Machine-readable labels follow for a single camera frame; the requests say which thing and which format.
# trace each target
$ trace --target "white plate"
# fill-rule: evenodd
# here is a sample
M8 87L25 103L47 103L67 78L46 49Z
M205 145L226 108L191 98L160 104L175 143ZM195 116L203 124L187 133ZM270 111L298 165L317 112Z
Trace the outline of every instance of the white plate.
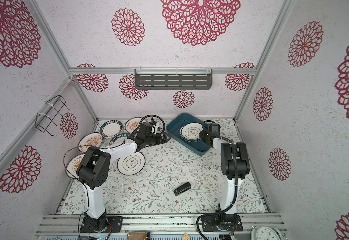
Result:
M92 132L81 139L78 143L79 146L84 145L92 145L92 146L100 146L103 141L103 136L99 132ZM86 152L90 146L79 147L78 150L80 152Z
M121 132L123 124L117 120L110 120L105 122L100 127L100 133L104 137L113 137Z
M71 177L78 178L76 171L82 159L84 158L84 156L85 154L80 154L78 156L75 156L72 160L69 161L68 165L66 166L66 169L68 170L68 173Z
M140 125L140 121L142 118L132 118L129 119L126 123L125 123L125 130L129 133L132 133L139 125Z
M140 152L134 152L120 157L117 168L124 175L134 175L145 165L145 157Z
M200 132L202 125L196 122L189 123L180 129L180 136L188 142L196 142L200 140Z
M124 140L126 140L126 138L129 136L130 134L129 133L121 133L117 136L114 136L111 140L110 140L110 143L109 143L109 146L112 146L114 145L115 146L118 146L118 145L121 145L121 143L123 143Z

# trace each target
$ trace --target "leaf pattern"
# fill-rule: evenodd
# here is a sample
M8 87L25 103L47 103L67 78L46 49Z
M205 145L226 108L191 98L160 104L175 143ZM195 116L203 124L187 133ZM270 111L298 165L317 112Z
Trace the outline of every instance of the leaf pattern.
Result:
M239 141L232 119L215 120L221 126L223 136ZM97 124L96 132L106 122ZM108 146L103 142L101 147ZM179 142L146 147L140 151L145 157L142 171L132 176L117 170L117 161L110 164L108 179L103 187L103 201L110 214L158 214L158 213L206 213L213 212L221 200L224 176L220 169L220 152L211 148L198 156ZM173 190L185 182L191 189L175 196ZM249 173L240 189L237 211L267 212L261 196ZM81 214L87 203L83 186L73 180L61 214Z

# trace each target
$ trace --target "alarm clock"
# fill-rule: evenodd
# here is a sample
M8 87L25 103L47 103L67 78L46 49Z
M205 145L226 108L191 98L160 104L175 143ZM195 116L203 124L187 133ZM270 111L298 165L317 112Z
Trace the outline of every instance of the alarm clock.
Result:
M277 228L270 228L266 226L253 227L250 233L251 240L284 240L287 238L282 235Z

